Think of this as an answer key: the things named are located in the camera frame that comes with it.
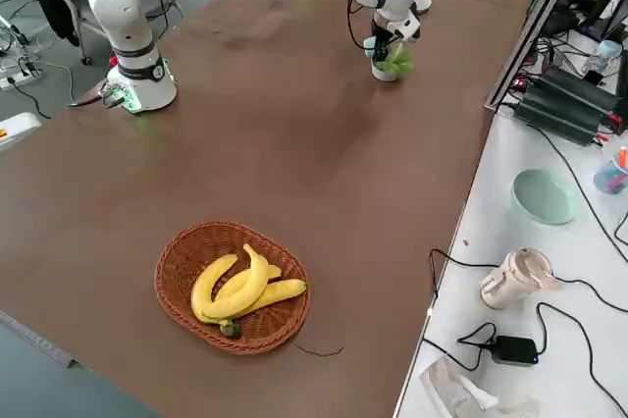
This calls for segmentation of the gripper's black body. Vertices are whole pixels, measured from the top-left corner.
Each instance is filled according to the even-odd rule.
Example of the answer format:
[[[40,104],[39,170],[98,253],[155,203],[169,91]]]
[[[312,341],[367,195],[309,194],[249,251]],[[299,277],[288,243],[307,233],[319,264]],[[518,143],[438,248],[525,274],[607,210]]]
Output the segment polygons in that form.
[[[388,46],[392,40],[395,39],[395,34],[383,27],[372,27],[371,34],[372,38],[374,39],[372,45],[373,49],[384,48],[385,46]]]

